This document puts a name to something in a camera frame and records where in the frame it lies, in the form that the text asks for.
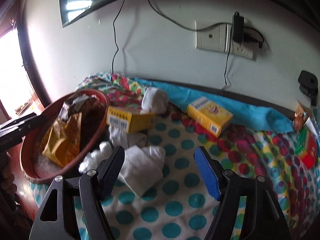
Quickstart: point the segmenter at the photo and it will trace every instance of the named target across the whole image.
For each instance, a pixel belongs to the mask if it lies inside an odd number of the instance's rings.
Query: blue cloth
[[[188,104],[199,97],[205,96],[233,113],[233,124],[241,124],[256,131],[293,132],[292,121],[271,107],[253,106],[230,98],[163,82],[148,81],[140,78],[134,78],[134,80],[142,85],[158,87],[166,91],[169,101],[184,112],[187,111]]]

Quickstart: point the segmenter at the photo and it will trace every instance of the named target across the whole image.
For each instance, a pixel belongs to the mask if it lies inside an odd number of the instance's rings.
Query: bedspread
[[[113,105],[140,106],[146,86],[111,74],[92,75],[78,89],[95,88],[106,93]],[[163,180],[142,197],[117,181],[112,194],[101,202],[116,239],[203,239],[218,202],[201,180],[194,150],[203,145],[223,168],[238,175],[265,176],[285,215],[292,239],[309,228],[320,209],[319,161],[307,170],[294,154],[295,135],[255,131],[230,125],[220,138],[214,137],[175,106],[156,117],[148,131],[149,143],[165,149]],[[47,185],[30,188],[38,206]],[[82,240],[89,239],[79,198],[75,208]],[[245,198],[241,198],[232,239],[239,238]]]

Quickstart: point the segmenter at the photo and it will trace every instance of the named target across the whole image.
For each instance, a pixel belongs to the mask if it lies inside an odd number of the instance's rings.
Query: yellow box
[[[109,106],[107,124],[125,130],[139,132],[153,127],[155,114],[136,108]]]
[[[216,137],[228,127],[233,117],[231,112],[206,97],[189,104],[188,115]]]

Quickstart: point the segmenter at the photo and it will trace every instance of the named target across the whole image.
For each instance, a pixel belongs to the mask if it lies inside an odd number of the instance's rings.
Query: power socket
[[[205,28],[210,23],[196,21],[196,28]],[[231,24],[222,24],[203,32],[196,32],[196,48],[228,53],[231,38]],[[244,43],[231,42],[231,54],[253,59],[253,50]]]

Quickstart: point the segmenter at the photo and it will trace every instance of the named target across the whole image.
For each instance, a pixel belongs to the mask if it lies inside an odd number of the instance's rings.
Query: silver screw
[[[258,176],[257,179],[260,182],[265,182],[266,181],[266,179],[263,176]]]
[[[59,181],[62,181],[62,176],[61,175],[59,175],[59,176],[57,176],[57,177],[55,177],[54,178],[54,180],[56,181],[56,182],[59,182]]]
[[[95,170],[89,170],[89,171],[87,172],[87,174],[88,174],[89,176],[93,176],[94,174],[96,174],[96,171],[95,171]]]
[[[224,171],[224,174],[226,174],[227,176],[231,176],[233,174],[233,171],[228,169]]]

